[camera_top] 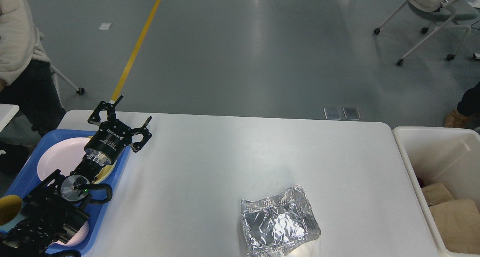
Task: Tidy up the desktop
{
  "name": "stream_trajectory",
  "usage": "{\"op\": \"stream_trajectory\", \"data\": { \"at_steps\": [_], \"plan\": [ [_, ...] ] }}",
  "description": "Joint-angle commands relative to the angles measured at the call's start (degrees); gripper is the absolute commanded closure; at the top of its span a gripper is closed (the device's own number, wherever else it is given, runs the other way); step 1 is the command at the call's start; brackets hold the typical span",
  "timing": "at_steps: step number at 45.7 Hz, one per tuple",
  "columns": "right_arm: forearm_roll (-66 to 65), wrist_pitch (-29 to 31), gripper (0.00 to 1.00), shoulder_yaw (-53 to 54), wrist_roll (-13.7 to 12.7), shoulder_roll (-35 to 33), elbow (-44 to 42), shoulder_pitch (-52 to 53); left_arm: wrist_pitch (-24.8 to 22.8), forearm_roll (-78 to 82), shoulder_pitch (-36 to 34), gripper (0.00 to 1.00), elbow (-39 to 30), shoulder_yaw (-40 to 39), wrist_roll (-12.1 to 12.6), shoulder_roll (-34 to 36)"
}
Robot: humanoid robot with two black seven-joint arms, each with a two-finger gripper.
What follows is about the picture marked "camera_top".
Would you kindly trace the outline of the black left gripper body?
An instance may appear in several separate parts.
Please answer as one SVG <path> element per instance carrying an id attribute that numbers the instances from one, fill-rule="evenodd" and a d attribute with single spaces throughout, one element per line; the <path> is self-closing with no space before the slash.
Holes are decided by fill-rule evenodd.
<path id="1" fill-rule="evenodd" d="M 112 165 L 131 143 L 132 137 L 127 134 L 128 130 L 128 126 L 100 128 L 84 147 L 86 158 L 101 166 Z"/>

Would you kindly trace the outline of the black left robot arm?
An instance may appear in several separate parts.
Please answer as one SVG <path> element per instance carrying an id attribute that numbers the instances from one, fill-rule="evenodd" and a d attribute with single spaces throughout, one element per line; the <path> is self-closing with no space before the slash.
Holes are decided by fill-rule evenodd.
<path id="1" fill-rule="evenodd" d="M 84 146 L 84 156 L 68 175 L 54 170 L 24 198 L 19 211 L 24 219 L 1 235 L 2 257 L 48 257 L 47 248 L 56 241 L 68 243 L 88 221 L 89 205 L 103 205 L 113 198 L 113 188 L 96 183 L 105 166 L 117 161 L 125 148 L 140 151 L 152 134 L 149 116 L 138 128 L 118 120 L 116 101 L 101 101 L 88 119 L 98 131 Z"/>

